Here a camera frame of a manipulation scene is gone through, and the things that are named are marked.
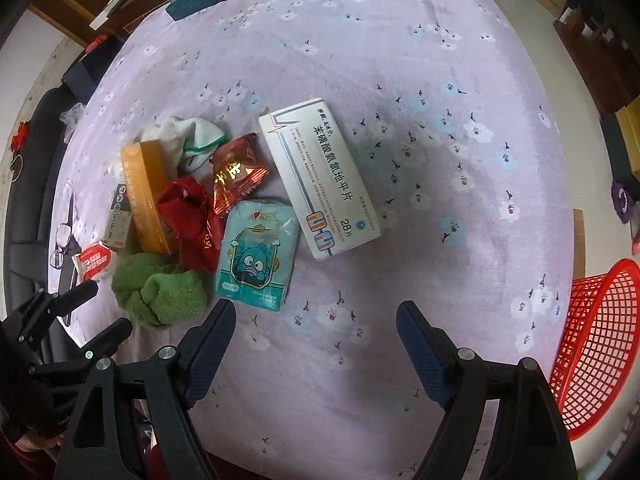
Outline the green fuzzy cloth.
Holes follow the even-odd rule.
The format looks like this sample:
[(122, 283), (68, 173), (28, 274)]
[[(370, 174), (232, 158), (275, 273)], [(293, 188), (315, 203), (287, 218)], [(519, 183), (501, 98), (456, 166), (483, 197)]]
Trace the green fuzzy cloth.
[(119, 307), (152, 330), (200, 316), (208, 297), (201, 273), (168, 255), (139, 252), (119, 263), (111, 282)]

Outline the long white medicine box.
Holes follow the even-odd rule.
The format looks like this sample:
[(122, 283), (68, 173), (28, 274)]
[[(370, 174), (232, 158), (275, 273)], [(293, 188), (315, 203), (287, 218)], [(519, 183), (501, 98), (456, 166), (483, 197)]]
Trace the long white medicine box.
[(263, 114), (258, 122), (315, 259), (381, 236), (367, 189), (326, 102), (294, 104)]

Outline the teal cartoon tissue pack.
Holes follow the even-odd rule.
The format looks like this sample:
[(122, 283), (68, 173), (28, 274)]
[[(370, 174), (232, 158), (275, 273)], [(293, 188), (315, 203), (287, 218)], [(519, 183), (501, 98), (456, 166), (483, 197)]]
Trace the teal cartoon tissue pack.
[(292, 206), (277, 200), (239, 202), (224, 229), (216, 293), (278, 312), (288, 293), (299, 232)]

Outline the white red snack bag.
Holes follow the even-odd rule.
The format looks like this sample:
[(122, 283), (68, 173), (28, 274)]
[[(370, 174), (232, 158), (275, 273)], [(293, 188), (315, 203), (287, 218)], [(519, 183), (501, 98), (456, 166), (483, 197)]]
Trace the white red snack bag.
[(72, 261), (79, 283), (89, 280), (99, 282), (112, 272), (115, 257), (110, 248), (96, 243), (73, 255)]

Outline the white green-trimmed sock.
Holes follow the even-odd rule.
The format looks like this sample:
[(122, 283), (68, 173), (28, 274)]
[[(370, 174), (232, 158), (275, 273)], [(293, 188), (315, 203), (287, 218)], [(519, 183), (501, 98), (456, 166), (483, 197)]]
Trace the white green-trimmed sock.
[(227, 142), (227, 136), (206, 119), (169, 116), (146, 128), (140, 140), (160, 144), (166, 177), (174, 180), (178, 174), (192, 174), (203, 166)]

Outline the dark-framed eyeglasses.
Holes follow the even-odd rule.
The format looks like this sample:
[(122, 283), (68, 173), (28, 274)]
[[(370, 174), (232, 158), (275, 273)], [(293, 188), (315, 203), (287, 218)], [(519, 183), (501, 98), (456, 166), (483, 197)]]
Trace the dark-framed eyeglasses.
[(75, 267), (73, 256), (80, 252), (74, 237), (75, 197), (70, 192), (66, 220), (58, 225), (54, 233), (54, 249), (51, 252), (49, 266), (58, 271), (58, 292), (66, 292), (72, 288)]

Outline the floral purple tablecloth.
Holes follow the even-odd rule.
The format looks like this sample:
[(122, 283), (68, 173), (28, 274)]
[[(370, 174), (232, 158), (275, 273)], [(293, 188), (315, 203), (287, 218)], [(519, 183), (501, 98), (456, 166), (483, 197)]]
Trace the floral purple tablecloth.
[(320, 98), (381, 225), (318, 261), (296, 250), (285, 304), (239, 304), (203, 445), (273, 479), (407, 479), (442, 412), (396, 332), (415, 302), (482, 358), (551, 370), (573, 265), (564, 156), (548, 99), (494, 0), (228, 0), (150, 14), (94, 92), (52, 212), (99, 240), (120, 149), (168, 116), (228, 136)]

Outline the red plastic mesh basket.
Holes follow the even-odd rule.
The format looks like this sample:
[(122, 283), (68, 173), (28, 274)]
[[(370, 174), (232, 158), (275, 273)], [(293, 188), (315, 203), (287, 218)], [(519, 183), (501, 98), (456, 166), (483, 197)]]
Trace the red plastic mesh basket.
[(578, 278), (549, 384), (568, 437), (597, 425), (626, 384), (639, 349), (639, 266), (622, 259)]

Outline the red gold candy wrapper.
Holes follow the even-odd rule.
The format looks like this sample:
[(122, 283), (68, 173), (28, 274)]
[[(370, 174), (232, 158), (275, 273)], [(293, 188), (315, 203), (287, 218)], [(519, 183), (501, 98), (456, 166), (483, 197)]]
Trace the red gold candy wrapper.
[(209, 159), (213, 166), (213, 208), (224, 216), (257, 188), (269, 169), (256, 156), (257, 134), (247, 133), (217, 148)]

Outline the red plastic bag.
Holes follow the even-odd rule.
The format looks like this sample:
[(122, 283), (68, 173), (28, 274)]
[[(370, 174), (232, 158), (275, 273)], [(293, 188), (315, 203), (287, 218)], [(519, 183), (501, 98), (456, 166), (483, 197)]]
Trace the red plastic bag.
[(224, 238), (224, 222), (216, 215), (206, 187), (187, 176), (169, 183), (156, 209), (178, 240), (179, 262), (213, 274)]

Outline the orange carton box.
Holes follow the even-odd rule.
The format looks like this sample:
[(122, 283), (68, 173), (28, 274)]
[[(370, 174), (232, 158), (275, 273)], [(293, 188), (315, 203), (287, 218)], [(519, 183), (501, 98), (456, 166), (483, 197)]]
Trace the orange carton box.
[(134, 226), (144, 252), (171, 255), (176, 251), (175, 237), (157, 211), (157, 200), (169, 181), (165, 174), (160, 142), (129, 144), (120, 150), (127, 194)]

